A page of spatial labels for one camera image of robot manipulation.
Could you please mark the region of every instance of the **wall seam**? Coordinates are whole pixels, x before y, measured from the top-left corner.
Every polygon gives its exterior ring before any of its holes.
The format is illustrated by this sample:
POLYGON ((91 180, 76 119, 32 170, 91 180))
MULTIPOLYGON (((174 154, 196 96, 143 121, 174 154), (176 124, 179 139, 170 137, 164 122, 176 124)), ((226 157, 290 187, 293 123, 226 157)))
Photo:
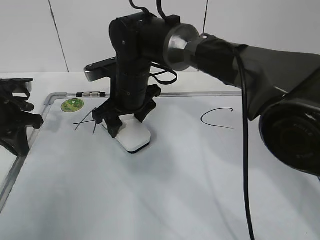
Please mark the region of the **wall seam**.
POLYGON ((69 67, 68 67, 68 63, 67 63, 67 59, 66 59, 66 55, 65 55, 65 51, 64 51, 64 48, 63 48, 62 43, 61 43, 61 38, 60 38, 59 31, 58 31, 58 27, 57 27, 57 23, 56 23, 56 18, 55 18, 54 11, 53 11, 53 9, 52 9, 52 5, 51 5, 50 0, 48 0, 48 3, 49 3, 50 12, 51 12, 52 20, 53 20, 53 23, 54 23, 54 27, 55 27, 55 30, 56 30, 56 34, 57 34, 58 39, 59 39, 59 43, 60 43, 60 47, 61 47, 63 59, 64 59, 64 62, 65 62, 65 66, 66 66, 66 69, 67 69, 68 73, 70 73, 69 67))

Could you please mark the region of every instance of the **whiteboard eraser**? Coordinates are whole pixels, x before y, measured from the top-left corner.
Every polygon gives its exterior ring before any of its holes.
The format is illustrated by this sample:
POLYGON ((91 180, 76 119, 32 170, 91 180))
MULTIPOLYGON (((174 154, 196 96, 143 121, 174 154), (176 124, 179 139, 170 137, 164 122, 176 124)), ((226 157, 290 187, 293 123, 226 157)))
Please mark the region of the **whiteboard eraser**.
POLYGON ((134 115, 119 117, 123 123, 115 139, 130 153, 135 154, 148 146, 151 140, 150 131, 134 115))

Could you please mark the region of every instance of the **green sticker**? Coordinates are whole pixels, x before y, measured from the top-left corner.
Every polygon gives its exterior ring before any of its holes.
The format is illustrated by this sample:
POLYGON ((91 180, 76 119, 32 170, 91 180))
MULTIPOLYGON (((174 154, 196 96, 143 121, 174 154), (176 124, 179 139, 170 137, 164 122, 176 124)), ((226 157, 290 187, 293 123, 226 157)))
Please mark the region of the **green sticker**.
POLYGON ((61 105, 61 110, 65 113, 74 113, 84 107, 85 103, 81 99, 73 98, 65 101, 61 105))

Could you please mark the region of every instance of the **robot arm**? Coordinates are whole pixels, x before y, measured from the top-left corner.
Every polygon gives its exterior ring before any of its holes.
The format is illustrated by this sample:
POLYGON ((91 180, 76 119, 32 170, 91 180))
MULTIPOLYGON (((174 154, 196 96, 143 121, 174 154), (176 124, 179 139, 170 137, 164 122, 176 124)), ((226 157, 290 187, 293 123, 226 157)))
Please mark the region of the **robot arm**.
MULTIPOLYGON (((194 67, 241 88, 233 52, 236 49, 245 68, 248 118, 252 121, 261 116, 259 127, 265 145, 287 165, 320 175, 319 55, 229 43, 208 34, 200 36, 195 27, 180 23, 175 15, 163 20, 142 12, 117 18, 111 22, 109 33, 116 51, 116 70, 108 73, 110 101, 120 112, 99 107, 92 114, 97 123, 104 119, 112 129, 115 119, 128 113, 134 113, 142 122, 156 107, 152 98, 160 90, 152 86, 150 91, 148 87, 152 62, 175 71, 194 67)), ((95 78, 96 70, 101 71, 99 63, 94 66, 97 68, 85 69, 89 80, 95 78)), ((121 127, 121 121, 116 122, 113 137, 121 127)))

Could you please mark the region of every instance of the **white wall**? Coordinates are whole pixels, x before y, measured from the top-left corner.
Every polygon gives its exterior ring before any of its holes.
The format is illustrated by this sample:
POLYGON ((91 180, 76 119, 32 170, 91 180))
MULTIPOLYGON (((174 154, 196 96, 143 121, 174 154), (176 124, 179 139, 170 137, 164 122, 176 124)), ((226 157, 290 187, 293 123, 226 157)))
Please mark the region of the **white wall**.
MULTIPOLYGON (((115 55, 109 24, 129 0, 50 0, 70 72, 115 55)), ((156 0, 134 0, 157 13, 156 0)), ((202 32, 207 0, 162 0, 202 32)), ((48 0, 2 0, 0 72, 66 72, 48 0)), ((209 0, 205 32, 230 42, 320 54, 320 0, 209 0)))
POLYGON ((1 0, 0 72, 66 72, 48 0, 1 0))
MULTIPOLYGON (((134 0, 134 3, 158 13, 156 0, 134 0)), ((163 0, 162 7, 167 15, 180 15, 183 22, 201 32, 206 3, 206 0, 163 0)), ((115 56, 109 39, 110 22, 138 12, 129 0, 51 0, 51 4, 70 72, 81 72, 88 64, 115 56)))
POLYGON ((234 43, 320 54, 320 0, 209 0, 205 32, 234 43))

